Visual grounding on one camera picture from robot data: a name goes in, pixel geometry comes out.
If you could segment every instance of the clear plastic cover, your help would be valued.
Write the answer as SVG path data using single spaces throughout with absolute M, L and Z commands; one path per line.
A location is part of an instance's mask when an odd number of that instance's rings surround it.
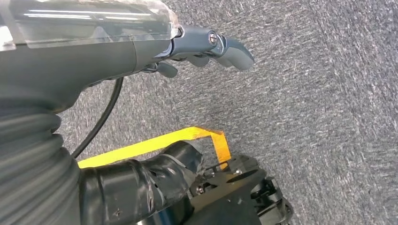
M 15 44 L 8 26 L 5 25 L 0 15 L 0 52 L 14 50 Z
M 8 9 L 30 48 L 167 40 L 179 27 L 160 0 L 10 0 Z

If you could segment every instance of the gray carpet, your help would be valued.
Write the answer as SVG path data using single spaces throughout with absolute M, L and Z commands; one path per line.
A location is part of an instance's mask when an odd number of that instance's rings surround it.
M 183 24 L 242 40 L 255 66 L 178 63 L 174 79 L 127 78 L 83 158 L 187 126 L 221 129 L 232 153 L 256 157 L 277 177 L 296 211 L 292 224 L 398 224 L 396 1 L 167 2 Z M 62 114 L 68 148 L 92 128 L 112 87 L 87 90 Z

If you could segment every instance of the yellow tape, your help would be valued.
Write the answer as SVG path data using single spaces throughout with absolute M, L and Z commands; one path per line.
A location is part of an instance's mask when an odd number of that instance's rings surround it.
M 227 139 L 225 138 L 224 132 L 219 130 L 204 129 L 200 127 L 188 127 L 166 135 L 158 136 L 140 143 L 136 143 L 121 149 L 113 150 L 98 156 L 82 160 L 78 164 L 80 168 L 108 165 L 117 161 L 165 148 L 170 144 L 180 140 L 195 140 L 208 136 L 210 136 L 213 140 L 218 161 L 221 163 L 231 159 L 230 150 L 228 149 L 228 143 Z

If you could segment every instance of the wire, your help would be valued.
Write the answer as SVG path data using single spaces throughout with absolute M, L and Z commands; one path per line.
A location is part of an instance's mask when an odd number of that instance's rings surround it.
M 105 124 L 105 122 L 107 121 L 108 117 L 110 116 L 113 108 L 115 107 L 115 104 L 117 102 L 117 99 L 119 98 L 122 86 L 123 86 L 123 77 L 116 80 L 115 87 L 114 87 L 113 93 L 111 95 L 111 99 L 109 100 L 109 103 L 108 103 L 105 111 L 102 113 L 97 124 L 95 124 L 94 128 L 89 132 L 87 137 L 73 151 L 73 153 L 72 153 L 73 158 L 77 158 L 85 150 L 85 148 L 87 148 L 87 146 L 91 143 L 91 141 L 95 138 L 95 136 L 101 130 L 102 126 Z

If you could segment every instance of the bolt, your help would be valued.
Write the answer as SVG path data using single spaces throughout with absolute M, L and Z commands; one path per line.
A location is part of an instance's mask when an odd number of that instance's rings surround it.
M 203 190 L 202 187 L 197 187 L 197 188 L 196 188 L 196 193 L 197 193 L 197 194 L 201 195 L 201 194 L 203 194 L 204 192 L 205 192 L 205 191 Z
M 209 42 L 210 42 L 210 44 L 216 45 L 217 41 L 218 41 L 217 35 L 215 33 L 213 33 L 213 32 L 210 33 L 209 34 Z

